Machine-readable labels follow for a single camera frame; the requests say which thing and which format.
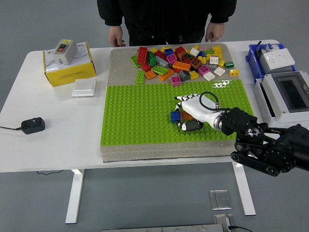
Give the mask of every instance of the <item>gray floor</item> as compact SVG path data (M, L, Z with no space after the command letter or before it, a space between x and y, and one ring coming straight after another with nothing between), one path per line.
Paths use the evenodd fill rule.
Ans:
M0 1L0 109L28 52L54 48L61 38L108 47L108 28L96 1ZM307 0L238 0L223 41L275 39L298 70L309 71ZM124 40L128 34L124 28ZM65 225L71 171L48 176L0 174L0 231L94 231L211 224L208 190L230 188L235 223L254 232L303 232L309 226L309 173L273 178L245 168L257 216L245 217L232 177L210 180L225 164L86 170L78 223Z

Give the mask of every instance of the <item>pink lego brick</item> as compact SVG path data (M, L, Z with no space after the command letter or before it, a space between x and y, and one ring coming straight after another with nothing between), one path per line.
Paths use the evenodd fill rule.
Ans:
M175 86L180 86L182 84L182 81L180 79L179 76L172 76L170 78L170 82L171 84L175 87Z
M168 59L170 65L174 64L177 61L177 58L174 53L167 56L166 59Z
M206 66L206 65L203 65L201 67L198 68L198 73L201 75L201 76L204 76L206 73L210 72L211 70Z

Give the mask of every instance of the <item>black jacket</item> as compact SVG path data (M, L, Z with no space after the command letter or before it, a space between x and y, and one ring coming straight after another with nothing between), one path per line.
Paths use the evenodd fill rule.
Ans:
M170 35L184 38L211 22L225 23L237 0L97 0L99 15L107 26L119 26L122 17L130 36Z

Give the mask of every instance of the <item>white table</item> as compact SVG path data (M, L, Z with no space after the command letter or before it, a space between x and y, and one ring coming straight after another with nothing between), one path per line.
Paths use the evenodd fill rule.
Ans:
M266 40L264 43L278 43ZM258 41L225 42L246 89L254 115L261 119L252 92L253 76L245 56L249 44ZM72 170L74 171L66 223L76 223L84 169L231 162L234 167L245 215L255 215L246 176L241 165L228 157L162 159L103 163L100 138L112 48L92 48L97 72L94 97L73 98L74 84L52 87L43 73L42 52L30 52L18 73L0 113L0 125L17 128L33 117L42 117L44 131L25 135L1 129L0 172Z

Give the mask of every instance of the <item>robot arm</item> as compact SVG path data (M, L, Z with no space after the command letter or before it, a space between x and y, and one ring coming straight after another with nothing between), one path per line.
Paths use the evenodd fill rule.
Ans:
M213 102L204 96L206 93L209 92L176 97L181 100L176 110L183 108L194 118L194 123L177 122L182 130L199 130L203 122L207 122L225 135L236 132L232 160L268 175L277 176L294 167L309 171L309 130L300 124L288 129L269 128L267 123L258 124L256 117L237 107L219 108L216 96L209 93L216 99ZM273 139L266 133L278 134L279 138Z

